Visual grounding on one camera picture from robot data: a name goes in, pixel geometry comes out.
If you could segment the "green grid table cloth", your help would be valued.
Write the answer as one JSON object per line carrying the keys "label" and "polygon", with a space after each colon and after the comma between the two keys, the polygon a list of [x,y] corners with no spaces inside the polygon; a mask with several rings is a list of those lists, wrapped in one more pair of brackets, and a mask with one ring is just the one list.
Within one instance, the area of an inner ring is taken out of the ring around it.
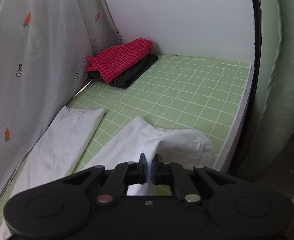
{"label": "green grid table cloth", "polygon": [[[248,63],[238,61],[161,55],[128,89],[91,83],[63,106],[105,110],[72,172],[84,168],[136,116],[157,128],[201,130],[213,143],[213,165],[219,168],[221,152],[239,112],[250,69]],[[0,223],[4,205],[12,197],[13,187],[31,150],[23,157],[0,199]]]}

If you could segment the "grey carrot print curtain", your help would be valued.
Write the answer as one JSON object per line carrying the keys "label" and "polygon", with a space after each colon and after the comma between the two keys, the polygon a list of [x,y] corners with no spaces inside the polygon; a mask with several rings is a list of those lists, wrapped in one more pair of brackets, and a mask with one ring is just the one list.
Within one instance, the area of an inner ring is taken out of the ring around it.
{"label": "grey carrot print curtain", "polygon": [[105,0],[0,0],[0,199],[23,157],[122,42]]}

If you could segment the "green upholstered chair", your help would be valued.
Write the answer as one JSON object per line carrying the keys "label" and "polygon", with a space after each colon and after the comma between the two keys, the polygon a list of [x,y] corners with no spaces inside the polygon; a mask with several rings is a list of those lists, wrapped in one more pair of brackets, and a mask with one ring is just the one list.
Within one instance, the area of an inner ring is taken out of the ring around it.
{"label": "green upholstered chair", "polygon": [[276,0],[276,8],[276,57],[250,153],[241,167],[249,180],[259,177],[271,165],[294,133],[294,0]]}

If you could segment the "black folded garment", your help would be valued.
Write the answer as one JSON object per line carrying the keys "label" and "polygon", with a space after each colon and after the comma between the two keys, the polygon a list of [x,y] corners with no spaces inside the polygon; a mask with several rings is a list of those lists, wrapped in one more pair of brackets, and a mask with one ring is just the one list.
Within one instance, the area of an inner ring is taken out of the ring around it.
{"label": "black folded garment", "polygon": [[[130,87],[134,81],[136,81],[139,77],[141,77],[144,72],[146,72],[153,64],[155,64],[158,60],[158,56],[155,54],[149,54],[143,59],[141,59],[138,63],[136,63],[133,67],[130,67],[122,74],[118,75],[110,84],[112,87],[116,88],[128,88]],[[101,83],[106,83],[99,72],[88,72],[88,77],[91,80],[99,81]]]}

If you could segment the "red checked garment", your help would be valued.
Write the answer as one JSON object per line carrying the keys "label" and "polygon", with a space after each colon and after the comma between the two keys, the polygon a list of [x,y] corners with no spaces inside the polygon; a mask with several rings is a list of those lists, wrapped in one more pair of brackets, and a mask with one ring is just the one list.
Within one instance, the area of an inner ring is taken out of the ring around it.
{"label": "red checked garment", "polygon": [[103,50],[96,56],[86,56],[86,72],[99,72],[102,79],[110,84],[118,75],[133,67],[153,51],[151,40],[137,38]]}

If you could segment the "white trousers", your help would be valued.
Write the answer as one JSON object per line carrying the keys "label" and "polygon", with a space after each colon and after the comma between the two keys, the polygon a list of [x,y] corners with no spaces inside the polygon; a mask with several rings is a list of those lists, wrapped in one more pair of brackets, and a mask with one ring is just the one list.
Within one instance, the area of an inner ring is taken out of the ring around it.
{"label": "white trousers", "polygon": [[[63,107],[29,153],[11,195],[70,175],[104,113],[103,108]],[[196,165],[212,167],[215,160],[214,146],[201,131],[157,128],[136,116],[85,167],[112,169],[119,163],[139,160],[141,154],[148,164],[159,155],[162,161],[189,170]]]}

